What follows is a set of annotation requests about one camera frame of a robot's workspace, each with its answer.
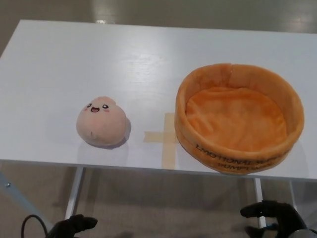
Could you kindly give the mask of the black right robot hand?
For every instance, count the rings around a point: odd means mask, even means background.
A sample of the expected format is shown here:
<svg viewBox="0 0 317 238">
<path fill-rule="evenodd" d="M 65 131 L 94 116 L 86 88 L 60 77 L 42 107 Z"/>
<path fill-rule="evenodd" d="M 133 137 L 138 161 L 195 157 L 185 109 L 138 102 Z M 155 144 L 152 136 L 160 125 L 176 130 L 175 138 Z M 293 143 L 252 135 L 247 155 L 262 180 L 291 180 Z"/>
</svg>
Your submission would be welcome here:
<svg viewBox="0 0 317 238">
<path fill-rule="evenodd" d="M 269 217 L 277 220 L 263 228 L 246 226 L 245 231 L 251 238 L 262 238 L 265 231 L 277 231 L 278 238 L 288 238 L 296 231 L 308 229 L 296 209 L 288 203 L 263 200 L 242 208 L 240 214 L 245 218 Z"/>
</svg>

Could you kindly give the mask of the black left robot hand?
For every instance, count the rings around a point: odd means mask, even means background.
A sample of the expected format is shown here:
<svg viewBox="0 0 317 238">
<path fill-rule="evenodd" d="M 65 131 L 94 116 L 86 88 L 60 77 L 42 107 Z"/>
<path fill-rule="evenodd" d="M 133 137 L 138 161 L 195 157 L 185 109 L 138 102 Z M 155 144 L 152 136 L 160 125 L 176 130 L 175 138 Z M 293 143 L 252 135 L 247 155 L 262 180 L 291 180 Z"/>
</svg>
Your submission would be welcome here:
<svg viewBox="0 0 317 238">
<path fill-rule="evenodd" d="M 98 220 L 82 214 L 71 216 L 69 219 L 57 222 L 46 235 L 47 238 L 74 238 L 77 233 L 93 229 Z"/>
</svg>

